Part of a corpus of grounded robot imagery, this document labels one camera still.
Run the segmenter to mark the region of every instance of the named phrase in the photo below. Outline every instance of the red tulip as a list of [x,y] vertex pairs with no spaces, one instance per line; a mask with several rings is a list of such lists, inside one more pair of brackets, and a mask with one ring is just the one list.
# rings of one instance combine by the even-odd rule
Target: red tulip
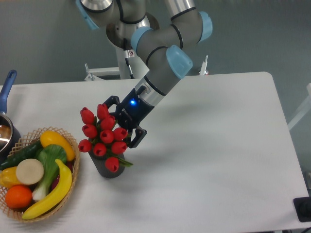
[[94,114],[88,110],[88,108],[84,107],[81,111],[80,111],[81,117],[82,117],[82,121],[85,124],[93,124],[94,122]]
[[101,121],[102,130],[111,130],[114,125],[115,125],[115,117],[112,115],[107,116],[105,119]]
[[122,141],[127,136],[127,130],[119,127],[113,131],[113,134],[117,141]]
[[103,143],[96,143],[93,148],[93,152],[97,156],[104,156],[106,154],[106,146]]
[[127,145],[125,142],[114,142],[111,146],[111,151],[114,154],[121,154],[125,152]]
[[97,105],[97,117],[99,120],[103,120],[109,116],[108,107],[106,104]]
[[95,138],[97,136],[97,129],[94,125],[89,125],[89,124],[84,125],[82,127],[82,131],[84,135],[89,138]]
[[78,148],[80,152],[89,152],[92,149],[92,144],[87,139],[83,139],[79,143]]
[[107,144],[112,143],[114,139],[113,132],[111,130],[101,131],[100,137],[101,137],[101,140]]
[[116,172],[119,169],[119,160],[116,157],[107,158],[105,166],[109,171]]

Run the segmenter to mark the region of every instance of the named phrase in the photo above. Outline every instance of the blue led light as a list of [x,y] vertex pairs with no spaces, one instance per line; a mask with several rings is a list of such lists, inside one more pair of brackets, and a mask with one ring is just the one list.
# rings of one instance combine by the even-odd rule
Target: blue led light
[[132,106],[135,106],[135,105],[137,104],[136,101],[135,101],[134,99],[132,99],[132,100],[130,101],[130,103],[131,103]]

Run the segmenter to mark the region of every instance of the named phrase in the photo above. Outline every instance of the bok choy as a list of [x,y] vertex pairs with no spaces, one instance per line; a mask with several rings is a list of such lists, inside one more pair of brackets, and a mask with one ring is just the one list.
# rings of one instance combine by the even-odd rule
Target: bok choy
[[44,175],[33,191],[34,201],[39,201],[48,195],[51,184],[59,174],[59,167],[55,159],[60,159],[65,164],[66,157],[66,151],[61,146],[54,144],[48,145],[36,156],[36,159],[44,167]]

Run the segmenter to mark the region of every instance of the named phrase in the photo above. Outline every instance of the wicker basket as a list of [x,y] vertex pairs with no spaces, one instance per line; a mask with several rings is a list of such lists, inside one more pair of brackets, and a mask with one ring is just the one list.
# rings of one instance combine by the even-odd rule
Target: wicker basket
[[43,214],[39,217],[36,217],[34,219],[30,219],[30,220],[23,220],[21,218],[21,216],[23,215],[23,212],[18,212],[18,211],[12,210],[9,207],[7,207],[7,205],[4,201],[5,194],[7,193],[7,188],[0,186],[0,209],[2,209],[3,212],[8,217],[13,218],[15,220],[18,220],[20,222],[37,222],[37,221],[41,221],[41,220],[46,219],[46,218],[52,216],[53,214],[55,214],[60,208],[62,208],[64,206],[64,204],[66,203],[66,201],[70,197],[72,190],[73,190],[73,187],[74,187],[76,180],[77,180],[77,175],[78,175],[79,165],[80,165],[80,152],[78,149],[78,144],[77,144],[76,140],[74,139],[74,137],[63,129],[49,127],[49,128],[34,130],[32,133],[28,133],[27,135],[25,135],[23,138],[21,138],[15,144],[15,147],[12,148],[9,156],[14,154],[16,151],[20,150],[21,148],[39,140],[40,135],[47,130],[55,131],[55,132],[58,132],[59,134],[61,134],[64,138],[66,138],[66,140],[72,145],[72,147],[74,149],[76,157],[75,157],[74,166],[73,166],[72,184],[71,184],[69,192],[66,194],[66,196],[61,200],[61,202],[57,206],[55,206],[51,211],[47,212],[46,214]]

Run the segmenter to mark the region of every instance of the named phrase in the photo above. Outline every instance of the blue pot handle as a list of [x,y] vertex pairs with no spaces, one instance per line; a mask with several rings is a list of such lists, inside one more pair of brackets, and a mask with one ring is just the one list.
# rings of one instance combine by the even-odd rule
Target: blue pot handle
[[8,96],[15,81],[17,72],[16,70],[11,70],[6,77],[3,88],[0,92],[0,113],[6,113],[6,104],[8,100]]

